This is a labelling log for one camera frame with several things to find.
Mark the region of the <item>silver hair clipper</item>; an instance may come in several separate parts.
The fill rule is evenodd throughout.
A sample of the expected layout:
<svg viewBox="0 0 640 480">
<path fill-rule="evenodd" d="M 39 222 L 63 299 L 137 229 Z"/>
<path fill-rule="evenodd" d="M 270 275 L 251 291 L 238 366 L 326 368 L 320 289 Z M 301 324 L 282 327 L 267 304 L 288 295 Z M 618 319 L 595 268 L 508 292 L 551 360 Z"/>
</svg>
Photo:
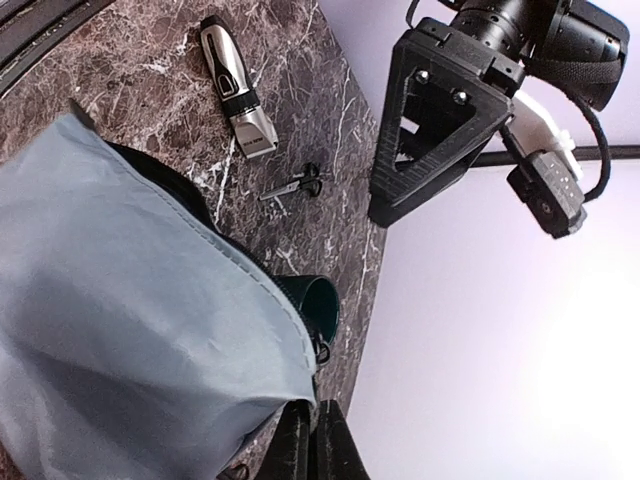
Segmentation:
<svg viewBox="0 0 640 480">
<path fill-rule="evenodd" d="M 237 41 L 220 16 L 200 22 L 200 44 L 242 153 L 253 159 L 274 152 L 279 143 L 274 124 L 261 105 Z"/>
</svg>

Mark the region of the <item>grey zipper pouch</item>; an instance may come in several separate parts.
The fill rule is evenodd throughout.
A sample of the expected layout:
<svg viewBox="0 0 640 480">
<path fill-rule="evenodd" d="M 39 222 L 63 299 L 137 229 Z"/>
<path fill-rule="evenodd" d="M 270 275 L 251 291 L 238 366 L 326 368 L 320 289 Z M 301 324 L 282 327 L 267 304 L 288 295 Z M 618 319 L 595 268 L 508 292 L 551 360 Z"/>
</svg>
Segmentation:
<svg viewBox="0 0 640 480">
<path fill-rule="evenodd" d="M 293 401 L 274 278 L 74 114 L 1 168 L 1 443 L 29 479 L 212 479 Z"/>
</svg>

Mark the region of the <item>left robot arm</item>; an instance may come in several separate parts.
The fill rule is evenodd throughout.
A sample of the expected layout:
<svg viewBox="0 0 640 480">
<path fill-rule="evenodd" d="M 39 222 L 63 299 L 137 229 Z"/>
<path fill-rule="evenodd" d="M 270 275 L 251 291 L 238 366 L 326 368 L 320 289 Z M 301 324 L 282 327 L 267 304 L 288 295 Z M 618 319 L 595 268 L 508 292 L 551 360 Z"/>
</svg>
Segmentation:
<svg viewBox="0 0 640 480">
<path fill-rule="evenodd" d="M 544 232 L 578 231 L 605 190 L 612 156 L 598 113 L 624 71 L 626 25 L 587 1 L 453 1 L 454 19 L 410 21 L 393 48 L 368 215 L 387 228 L 485 166 L 500 137 L 508 183 Z M 597 142 L 601 170 L 580 187 L 576 146 L 523 91 L 527 77 L 560 90 Z"/>
</svg>

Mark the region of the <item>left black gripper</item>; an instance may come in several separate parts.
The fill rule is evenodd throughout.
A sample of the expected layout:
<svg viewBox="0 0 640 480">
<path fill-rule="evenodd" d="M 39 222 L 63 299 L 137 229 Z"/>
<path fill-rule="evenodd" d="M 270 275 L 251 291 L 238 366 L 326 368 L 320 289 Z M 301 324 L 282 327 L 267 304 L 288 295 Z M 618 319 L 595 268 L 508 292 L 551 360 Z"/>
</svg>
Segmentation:
<svg viewBox="0 0 640 480">
<path fill-rule="evenodd" d="M 426 17 L 393 48 L 368 215 L 387 228 L 459 181 L 513 112 L 514 62 Z"/>
</svg>

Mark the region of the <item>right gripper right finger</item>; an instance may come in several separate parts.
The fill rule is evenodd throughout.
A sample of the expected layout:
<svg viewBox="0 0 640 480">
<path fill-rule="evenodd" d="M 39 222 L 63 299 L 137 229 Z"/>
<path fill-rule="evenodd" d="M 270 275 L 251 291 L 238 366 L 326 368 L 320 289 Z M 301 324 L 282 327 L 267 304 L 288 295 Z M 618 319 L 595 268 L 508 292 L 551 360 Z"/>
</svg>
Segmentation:
<svg viewBox="0 0 640 480">
<path fill-rule="evenodd" d="M 320 404 L 315 430 L 315 478 L 370 479 L 336 400 Z"/>
</svg>

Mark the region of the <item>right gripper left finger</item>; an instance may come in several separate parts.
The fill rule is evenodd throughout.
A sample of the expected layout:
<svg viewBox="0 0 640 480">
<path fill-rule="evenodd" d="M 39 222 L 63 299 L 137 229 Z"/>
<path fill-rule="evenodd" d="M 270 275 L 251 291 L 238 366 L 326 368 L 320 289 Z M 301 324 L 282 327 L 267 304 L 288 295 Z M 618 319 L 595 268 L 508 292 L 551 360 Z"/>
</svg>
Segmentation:
<svg viewBox="0 0 640 480">
<path fill-rule="evenodd" d="M 264 480 L 307 480 L 311 437 L 311 405 L 288 403 L 262 462 Z"/>
</svg>

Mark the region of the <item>small black scissors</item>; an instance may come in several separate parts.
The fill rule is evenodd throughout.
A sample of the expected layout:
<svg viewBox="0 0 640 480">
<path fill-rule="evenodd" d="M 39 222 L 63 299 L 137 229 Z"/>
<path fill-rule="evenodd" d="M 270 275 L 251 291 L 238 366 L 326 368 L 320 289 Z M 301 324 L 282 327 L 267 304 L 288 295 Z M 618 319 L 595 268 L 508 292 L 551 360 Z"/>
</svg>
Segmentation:
<svg viewBox="0 0 640 480">
<path fill-rule="evenodd" d="M 320 195 L 322 187 L 319 167 L 315 163 L 307 163 L 303 171 L 295 175 L 291 181 L 261 194 L 259 200 L 267 201 L 297 191 L 306 191 L 310 197 L 315 198 Z"/>
</svg>

